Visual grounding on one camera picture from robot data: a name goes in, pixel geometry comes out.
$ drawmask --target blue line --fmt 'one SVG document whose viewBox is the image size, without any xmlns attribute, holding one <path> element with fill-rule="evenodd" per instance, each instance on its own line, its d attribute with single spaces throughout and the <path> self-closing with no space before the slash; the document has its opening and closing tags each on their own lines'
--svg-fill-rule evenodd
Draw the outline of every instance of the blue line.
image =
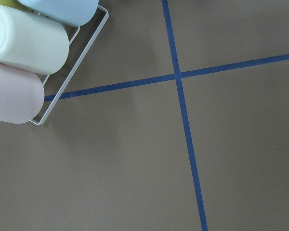
<svg viewBox="0 0 289 231">
<path fill-rule="evenodd" d="M 164 81 L 169 81 L 169 80 L 174 80 L 174 79 L 175 79 L 174 74 L 171 74 L 171 75 L 164 75 L 164 76 L 158 76 L 158 77 L 152 77 L 152 78 L 139 79 L 139 80 L 124 82 L 124 83 L 116 83 L 116 84 L 111 84 L 111 85 L 106 85 L 106 86 L 101 86 L 101 87 L 70 91 L 70 92 L 63 93 L 60 99 L 67 99 L 67 98 L 72 98 L 72 97 L 77 97 L 77 96 L 82 96 L 82 95 L 96 94 L 100 92 L 118 90 L 118 89 L 123 89 L 123 88 L 131 88 L 131 87 L 142 86 L 142 85 L 152 84 L 152 83 L 159 83 L 159 82 L 164 82 Z M 45 96 L 45 102 L 52 101 L 54 97 L 55 95 Z"/>
<path fill-rule="evenodd" d="M 197 163 L 196 163 L 196 158 L 195 158 L 192 134 L 191 134 L 191 129 L 190 129 L 189 120 L 188 120 L 188 113 L 187 113 L 187 108 L 186 108 L 183 84 L 182 84 L 180 67 L 179 67 L 179 62 L 178 62 L 178 55 L 177 55 L 177 50 L 175 47 L 174 34 L 173 34 L 171 17 L 170 17 L 167 0 L 162 0 L 162 5 L 163 5 L 163 10 L 164 10 L 169 46 L 170 46 L 170 51 L 171 51 L 172 65 L 174 69 L 176 85 L 177 85 L 177 90 L 178 90 L 181 115 L 182 115 L 182 120 L 183 120 L 189 162 L 190 162 L 191 170 L 192 170 L 192 176 L 193 176 L 193 182 L 194 182 L 194 188 L 195 188 L 195 193 L 196 193 L 201 227 L 202 227 L 202 231 L 208 231 L 208 225 L 207 225 L 206 213 L 205 213 L 203 198 L 202 198 L 202 193 L 201 193 L 200 180 L 199 180 Z"/>
<path fill-rule="evenodd" d="M 163 10 L 164 10 L 164 17 L 165 17 L 165 22 L 166 22 L 166 29 L 167 29 L 167 34 L 168 34 L 173 70 L 175 74 L 178 74 L 180 73 L 180 67 L 179 67 L 177 49 L 175 47 L 174 34 L 173 34 L 171 17 L 170 17 L 167 0 L 162 0 L 162 5 L 163 5 Z"/>
<path fill-rule="evenodd" d="M 244 62 L 239 62 L 239 63 L 234 63 L 234 64 L 208 67 L 208 68 L 203 68 L 203 69 L 198 69 L 198 70 L 193 70 L 193 71 L 186 71 L 186 72 L 181 73 L 181 77 L 187 78 L 187 77 L 193 77 L 193 76 L 200 76 L 200 75 L 205 75 L 205 74 L 210 74 L 210 73 L 215 73 L 215 72 L 229 71 L 229 70 L 234 70 L 234 69 L 239 69 L 239 68 L 244 68 L 244 67 L 249 67 L 249 66 L 269 64 L 269 63 L 275 63 L 275 62 L 280 62 L 280 61 L 285 61 L 285 60 L 289 60 L 289 54 L 268 57 L 268 58 L 263 58 L 263 59 L 249 60 L 249 61 L 244 61 Z"/>
</svg>

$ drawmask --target gray surface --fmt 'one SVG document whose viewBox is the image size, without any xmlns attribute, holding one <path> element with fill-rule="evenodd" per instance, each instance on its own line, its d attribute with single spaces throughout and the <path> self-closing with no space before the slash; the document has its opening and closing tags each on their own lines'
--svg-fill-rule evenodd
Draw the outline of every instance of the gray surface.
<svg viewBox="0 0 289 231">
<path fill-rule="evenodd" d="M 160 1 L 100 4 L 110 17 L 66 91 L 173 73 Z"/>
<path fill-rule="evenodd" d="M 0 122 L 0 231 L 200 230 L 175 93 L 147 85 L 62 100 L 43 127 Z"/>
<path fill-rule="evenodd" d="M 289 231 L 289 61 L 184 90 L 209 230 Z"/>
<path fill-rule="evenodd" d="M 289 53 L 289 0 L 169 0 L 181 71 Z"/>
</svg>

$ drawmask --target vertical blue line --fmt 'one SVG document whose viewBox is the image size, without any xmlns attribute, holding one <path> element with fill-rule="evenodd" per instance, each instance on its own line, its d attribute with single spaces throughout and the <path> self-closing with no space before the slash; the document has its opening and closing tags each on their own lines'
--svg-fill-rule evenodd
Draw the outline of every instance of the vertical blue line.
<svg viewBox="0 0 289 231">
<path fill-rule="evenodd" d="M 177 55 L 177 50 L 175 47 L 174 34 L 173 34 L 170 11 L 169 11 L 167 0 L 162 0 L 162 5 L 163 5 L 165 22 L 166 22 L 169 46 L 170 46 L 170 51 L 171 51 L 172 65 L 173 65 L 173 70 L 174 70 L 174 75 L 175 75 L 175 80 L 176 80 L 176 85 L 177 85 L 177 90 L 178 90 L 178 97 L 179 97 L 181 115 L 182 115 L 182 120 L 183 120 L 183 127 L 184 127 L 184 132 L 185 132 L 185 139 L 186 139 L 186 144 L 187 144 L 189 162 L 191 165 L 194 188 L 196 192 L 196 199 L 197 199 L 199 217 L 200 217 L 200 222 L 201 222 L 201 228 L 202 228 L 202 231 L 208 231 L 208 225 L 207 225 L 206 213 L 205 213 L 204 203 L 203 203 L 203 198 L 202 198 L 202 193 L 201 193 L 200 180 L 199 180 L 197 163 L 196 163 L 196 158 L 195 158 L 192 134 L 191 134 L 191 129 L 189 125 L 187 107 L 186 107 L 186 102 L 185 102 L 182 77 L 180 73 L 178 55 Z"/>
</svg>

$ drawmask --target green cup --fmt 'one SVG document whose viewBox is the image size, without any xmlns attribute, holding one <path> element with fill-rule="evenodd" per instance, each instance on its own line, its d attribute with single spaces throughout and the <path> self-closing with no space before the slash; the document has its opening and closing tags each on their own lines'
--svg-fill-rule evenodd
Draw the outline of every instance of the green cup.
<svg viewBox="0 0 289 231">
<path fill-rule="evenodd" d="M 17 0 L 0 0 L 0 5 L 19 9 L 21 11 L 31 12 L 31 9 L 20 4 Z"/>
</svg>

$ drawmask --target metal frame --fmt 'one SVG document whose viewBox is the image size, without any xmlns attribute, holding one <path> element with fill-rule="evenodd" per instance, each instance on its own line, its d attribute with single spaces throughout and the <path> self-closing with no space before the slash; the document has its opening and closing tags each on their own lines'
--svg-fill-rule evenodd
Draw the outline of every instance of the metal frame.
<svg viewBox="0 0 289 231">
<path fill-rule="evenodd" d="M 48 106 L 46 112 L 44 113 L 44 115 L 42 116 L 42 118 L 40 119 L 40 121 L 36 121 L 34 119 L 30 120 L 32 123 L 36 124 L 36 125 L 43 125 L 47 119 L 47 117 L 49 116 L 50 112 L 53 110 L 53 107 L 56 105 L 56 103 L 58 102 L 60 96 L 62 95 L 63 91 L 65 90 L 66 86 L 68 85 L 68 83 L 70 82 L 71 78 L 73 77 L 74 73 L 76 72 L 77 68 L 79 67 L 80 63 L 82 62 L 83 58 L 85 57 L 85 55 L 87 54 L 87 52 L 89 51 L 89 48 L 91 47 L 91 45 L 93 44 L 93 42 L 95 41 L 96 37 L 98 36 L 98 34 L 101 32 L 103 26 L 105 25 L 107 19 L 109 18 L 109 13 L 108 10 L 105 9 L 104 7 L 98 5 L 98 9 L 100 9 L 101 11 L 105 12 L 105 16 L 102 19 L 102 21 L 100 22 L 99 26 L 97 27 L 96 31 L 94 32 L 94 34 L 92 35 L 91 39 L 89 40 L 89 42 L 87 43 L 87 46 L 85 47 L 85 49 L 83 50 L 83 52 L 81 53 L 81 55 L 79 56 L 78 60 L 76 61 L 75 65 L 73 66 L 72 70 L 70 71 L 70 73 L 68 74 L 68 76 L 66 77 L 65 81 L 63 82 L 63 84 L 61 85 L 60 89 L 58 90 L 58 92 L 56 93 L 54 99 L 52 100 L 52 102 L 50 103 L 50 105 Z M 75 39 L 75 37 L 77 36 L 77 34 L 79 33 L 79 31 L 81 30 L 81 27 L 79 26 L 76 33 L 74 34 L 74 36 L 72 37 L 72 39 L 70 40 L 69 44 L 71 45 L 73 40 Z M 49 76 L 46 76 L 43 85 L 46 84 L 47 80 L 48 80 Z"/>
</svg>

